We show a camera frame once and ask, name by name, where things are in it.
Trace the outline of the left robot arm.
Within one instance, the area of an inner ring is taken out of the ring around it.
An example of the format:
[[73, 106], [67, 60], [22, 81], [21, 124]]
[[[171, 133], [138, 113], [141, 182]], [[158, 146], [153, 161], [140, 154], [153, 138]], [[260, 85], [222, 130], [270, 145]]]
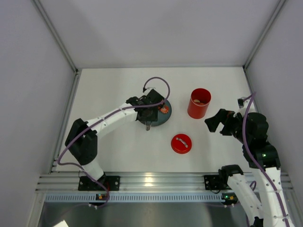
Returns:
[[76, 158], [82, 170], [92, 180], [103, 184], [106, 174], [97, 161], [98, 139], [129, 122], [141, 121], [147, 125], [158, 120], [158, 112], [165, 98], [155, 89], [142, 97], [133, 96], [117, 109], [91, 120], [74, 121], [65, 141], [67, 150]]

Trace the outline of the aluminium frame post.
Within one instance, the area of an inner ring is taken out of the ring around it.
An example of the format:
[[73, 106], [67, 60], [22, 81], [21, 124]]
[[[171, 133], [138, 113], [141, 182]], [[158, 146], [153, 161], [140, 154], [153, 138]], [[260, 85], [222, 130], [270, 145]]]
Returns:
[[42, 5], [40, 0], [31, 0], [33, 6], [36, 8], [38, 14], [42, 18], [43, 22], [45, 23], [47, 29], [49, 30], [50, 34], [52, 35], [55, 43], [59, 47], [62, 55], [64, 56], [65, 60], [68, 62], [70, 68], [74, 73], [78, 73], [78, 69], [75, 66], [70, 54], [68, 53], [68, 50], [66, 46], [64, 45], [62, 39], [59, 36], [59, 33], [57, 32], [55, 26], [53, 25], [48, 13], [46, 12], [44, 6]]
[[264, 27], [261, 30], [261, 33], [259, 34], [256, 42], [254, 43], [250, 53], [248, 54], [248, 57], [243, 64], [243, 70], [244, 72], [247, 71], [248, 67], [250, 66], [251, 62], [253, 61], [255, 55], [258, 53], [259, 49], [261, 48], [263, 42], [265, 41], [267, 35], [269, 34], [272, 26], [276, 22], [277, 18], [279, 17], [280, 13], [282, 12], [283, 8], [287, 4], [288, 0], [279, 0], [277, 4], [275, 5], [274, 9], [269, 15], [269, 18], [267, 22], [265, 23]]

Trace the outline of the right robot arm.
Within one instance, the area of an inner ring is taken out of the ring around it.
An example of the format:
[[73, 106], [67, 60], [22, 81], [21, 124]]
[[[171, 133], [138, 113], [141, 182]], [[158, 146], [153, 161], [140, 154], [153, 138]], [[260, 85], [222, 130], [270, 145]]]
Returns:
[[281, 184], [281, 164], [276, 148], [267, 140], [268, 122], [256, 112], [244, 114], [220, 109], [205, 120], [210, 132], [223, 125], [221, 134], [233, 136], [242, 144], [242, 151], [254, 176], [258, 194], [246, 180], [238, 165], [219, 169], [222, 184], [232, 189], [244, 209], [251, 227], [292, 227]]

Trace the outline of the blue ceramic plate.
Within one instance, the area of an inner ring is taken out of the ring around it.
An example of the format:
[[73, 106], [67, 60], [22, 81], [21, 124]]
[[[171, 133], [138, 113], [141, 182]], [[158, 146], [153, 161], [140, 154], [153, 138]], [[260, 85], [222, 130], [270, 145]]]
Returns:
[[[169, 100], [166, 100], [163, 106], [168, 106], [169, 107], [169, 112], [167, 114], [163, 114], [159, 111], [159, 108], [156, 110], [155, 107], [153, 107], [148, 115], [147, 115], [147, 119], [149, 120], [149, 122], [151, 122], [151, 127], [156, 127], [156, 126], [160, 126], [162, 124], [164, 124], [165, 122], [167, 122], [172, 114], [172, 107], [171, 104], [169, 102]], [[139, 120], [140, 123], [145, 125], [144, 120]]]

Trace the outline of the aluminium mounting rail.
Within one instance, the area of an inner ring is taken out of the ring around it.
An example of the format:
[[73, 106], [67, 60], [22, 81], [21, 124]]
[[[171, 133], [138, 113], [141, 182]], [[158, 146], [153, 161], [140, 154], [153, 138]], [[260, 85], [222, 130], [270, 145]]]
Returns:
[[[205, 173], [108, 172], [120, 177], [120, 192], [205, 192]], [[36, 192], [76, 192], [82, 172], [52, 172], [38, 179]]]

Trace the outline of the red cylindrical tin container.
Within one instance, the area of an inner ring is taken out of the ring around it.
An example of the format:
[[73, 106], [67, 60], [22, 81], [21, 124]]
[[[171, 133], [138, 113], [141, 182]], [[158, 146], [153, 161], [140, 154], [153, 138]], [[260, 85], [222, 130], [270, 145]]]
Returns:
[[192, 91], [187, 108], [191, 118], [201, 119], [205, 116], [211, 101], [211, 93], [204, 88], [197, 88]]

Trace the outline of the left aluminium frame post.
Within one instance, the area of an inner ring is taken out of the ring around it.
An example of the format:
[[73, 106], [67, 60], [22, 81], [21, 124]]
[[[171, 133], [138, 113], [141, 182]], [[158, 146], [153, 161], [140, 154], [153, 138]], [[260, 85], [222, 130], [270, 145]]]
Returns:
[[48, 13], [46, 12], [44, 6], [42, 5], [40, 0], [31, 0], [33, 6], [36, 8], [38, 14], [42, 18], [43, 22], [45, 23], [47, 29], [49, 30], [50, 34], [52, 35], [55, 43], [59, 47], [62, 55], [64, 56], [65, 60], [68, 62], [70, 68], [74, 73], [78, 73], [78, 69], [75, 66], [70, 54], [68, 53], [68, 50], [66, 46], [64, 45], [62, 39], [59, 36], [59, 33], [57, 32], [55, 26], [53, 25]]

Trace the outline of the red tin lid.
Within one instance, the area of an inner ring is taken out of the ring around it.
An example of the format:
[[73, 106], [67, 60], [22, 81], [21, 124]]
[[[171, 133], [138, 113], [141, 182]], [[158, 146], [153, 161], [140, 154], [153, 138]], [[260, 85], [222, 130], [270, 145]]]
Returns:
[[186, 154], [192, 149], [192, 140], [186, 134], [177, 134], [171, 140], [171, 148], [178, 154]]

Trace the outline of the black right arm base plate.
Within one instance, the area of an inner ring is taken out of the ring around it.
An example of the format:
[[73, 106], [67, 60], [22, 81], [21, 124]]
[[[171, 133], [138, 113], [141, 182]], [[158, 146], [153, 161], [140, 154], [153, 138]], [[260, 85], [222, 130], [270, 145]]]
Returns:
[[225, 179], [219, 175], [204, 175], [205, 189], [209, 191], [227, 190], [229, 186]]

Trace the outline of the red white shrimp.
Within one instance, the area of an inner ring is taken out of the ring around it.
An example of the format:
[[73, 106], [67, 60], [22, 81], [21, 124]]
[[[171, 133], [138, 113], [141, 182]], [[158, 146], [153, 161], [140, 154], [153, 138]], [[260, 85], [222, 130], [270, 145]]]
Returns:
[[169, 107], [168, 106], [163, 106], [159, 111], [163, 114], [167, 114], [169, 112]]

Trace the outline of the right aluminium frame post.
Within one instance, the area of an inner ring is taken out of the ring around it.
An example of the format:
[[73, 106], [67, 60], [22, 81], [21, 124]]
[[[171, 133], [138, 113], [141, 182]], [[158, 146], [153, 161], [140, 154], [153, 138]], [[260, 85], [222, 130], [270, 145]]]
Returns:
[[256, 42], [254, 43], [250, 53], [248, 54], [248, 57], [243, 64], [243, 70], [244, 72], [247, 71], [248, 67], [250, 66], [251, 62], [253, 61], [255, 55], [258, 53], [259, 49], [261, 48], [263, 42], [265, 41], [267, 35], [269, 34], [272, 26], [276, 22], [277, 18], [279, 17], [280, 13], [282, 12], [283, 8], [287, 4], [288, 0], [279, 0], [277, 4], [275, 5], [274, 9], [269, 15], [269, 18], [267, 22], [265, 23], [264, 27], [261, 30], [261, 33], [259, 34]]

